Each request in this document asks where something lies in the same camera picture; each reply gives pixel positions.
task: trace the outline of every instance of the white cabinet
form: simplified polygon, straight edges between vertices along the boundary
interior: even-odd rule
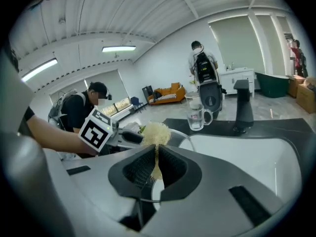
[[[249,91],[252,93],[252,97],[255,96],[253,69],[242,68],[222,72],[219,74],[219,78],[223,89],[227,91],[228,95],[237,94],[237,90],[234,89],[236,81],[246,79],[249,81]]]

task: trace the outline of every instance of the white ceiling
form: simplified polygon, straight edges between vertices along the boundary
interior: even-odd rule
[[[67,73],[131,60],[181,27],[236,8],[289,9],[283,0],[49,0],[21,14],[9,36],[20,75],[56,57],[58,64],[27,84],[44,88]],[[132,44],[134,52],[102,53],[108,45]]]

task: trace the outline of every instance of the white shirt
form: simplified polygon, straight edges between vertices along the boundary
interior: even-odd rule
[[[215,68],[215,63],[217,62],[217,60],[215,59],[214,54],[198,47],[198,48],[194,49],[189,55],[189,69],[190,70],[193,69],[193,67],[196,63],[196,60],[198,58],[198,54],[201,53],[202,51],[206,54],[206,56],[209,58],[209,61],[212,64],[212,66]]]

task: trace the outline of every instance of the floor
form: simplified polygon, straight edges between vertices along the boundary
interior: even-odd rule
[[[255,97],[251,98],[251,106],[253,110],[254,120],[271,120],[271,119],[296,119],[303,118],[316,132],[316,113],[308,114],[302,109],[294,98],[285,96],[281,98],[268,98],[260,93],[255,93]],[[140,125],[146,125],[149,121],[163,122],[166,118],[186,119],[186,101],[182,104],[164,104],[156,106],[146,106],[146,110],[142,109],[120,122],[120,127],[126,126],[128,123],[137,122]],[[237,96],[226,96],[223,102],[223,109],[219,113],[217,120],[235,120],[237,110]]]

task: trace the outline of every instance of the glass mug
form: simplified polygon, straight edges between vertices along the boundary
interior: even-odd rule
[[[208,112],[211,116],[209,122],[205,121],[204,114]],[[190,129],[193,131],[200,131],[205,125],[209,125],[213,121],[213,113],[210,110],[204,109],[202,103],[195,99],[189,102],[189,108],[187,110],[187,119]]]

